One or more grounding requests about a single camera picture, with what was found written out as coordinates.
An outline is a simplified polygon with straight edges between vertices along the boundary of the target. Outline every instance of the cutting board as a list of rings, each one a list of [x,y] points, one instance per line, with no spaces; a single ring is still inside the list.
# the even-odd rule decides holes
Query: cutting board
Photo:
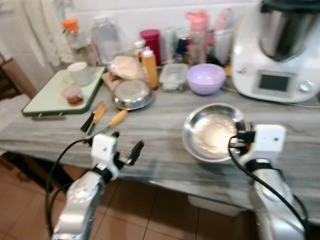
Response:
[[[85,113],[89,110],[101,86],[101,75],[104,71],[104,66],[95,68],[92,75],[93,81],[89,85],[81,87],[83,103],[77,106],[70,106],[67,100],[61,96],[62,91],[68,87],[68,84],[64,82],[64,77],[69,75],[69,73],[67,70],[58,71],[22,109],[22,114],[26,117],[39,117]]]

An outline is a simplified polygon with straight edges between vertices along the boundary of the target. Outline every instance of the marble countertop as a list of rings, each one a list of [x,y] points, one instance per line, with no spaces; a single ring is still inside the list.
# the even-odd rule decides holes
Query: marble countertop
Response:
[[[91,108],[100,100],[107,112],[97,124],[104,127],[118,111],[111,105],[106,86],[99,90]],[[259,101],[236,92],[220,90],[210,96],[184,93],[155,93],[152,103],[131,111],[114,129],[119,131],[117,149],[130,152],[143,140],[145,146],[134,167],[125,167],[120,177],[180,191],[245,209],[252,206],[248,199],[249,179],[231,161],[202,163],[184,148],[182,128],[188,115],[211,103],[226,103],[241,110],[254,124],[281,124],[287,128],[283,153],[278,167],[296,194],[305,203],[310,220],[320,223],[320,109]],[[0,132],[0,149],[55,161],[64,148],[82,139],[80,127],[89,117],[85,114],[67,115],[63,121],[32,121],[18,117]],[[79,143],[73,146],[61,162],[77,167],[90,167],[90,148]]]

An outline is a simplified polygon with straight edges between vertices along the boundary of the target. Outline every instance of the stainless steel bowl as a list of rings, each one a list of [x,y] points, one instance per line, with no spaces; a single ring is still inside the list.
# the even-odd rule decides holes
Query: stainless steel bowl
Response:
[[[183,145],[199,160],[223,162],[230,159],[230,137],[237,130],[249,129],[250,124],[239,110],[223,103],[209,104],[198,108],[186,119],[182,130]]]
[[[136,110],[151,102],[154,94],[143,81],[127,80],[117,85],[112,92],[112,103],[118,109]]]

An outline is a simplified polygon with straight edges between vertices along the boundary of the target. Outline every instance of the white kitchen appliance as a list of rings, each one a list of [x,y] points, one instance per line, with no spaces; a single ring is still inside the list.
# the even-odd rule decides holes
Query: white kitchen appliance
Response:
[[[238,26],[232,80],[248,97],[282,103],[320,89],[319,1],[263,0]]]

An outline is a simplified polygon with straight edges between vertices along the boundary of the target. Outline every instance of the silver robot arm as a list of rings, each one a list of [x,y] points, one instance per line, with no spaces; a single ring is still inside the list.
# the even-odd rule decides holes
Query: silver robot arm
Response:
[[[144,146],[142,141],[133,148],[128,158],[116,152],[119,133],[112,136],[95,135],[91,157],[93,168],[75,181],[66,193],[66,204],[53,230],[51,240],[88,240],[94,214],[106,184],[115,180],[124,165],[133,166]]]
[[[283,150],[286,129],[280,125],[257,125],[251,136],[250,149],[239,158],[239,163],[276,190],[290,204],[293,194],[281,172],[274,168]],[[305,229],[293,212],[269,189],[257,181],[250,194],[260,240],[304,240]]]

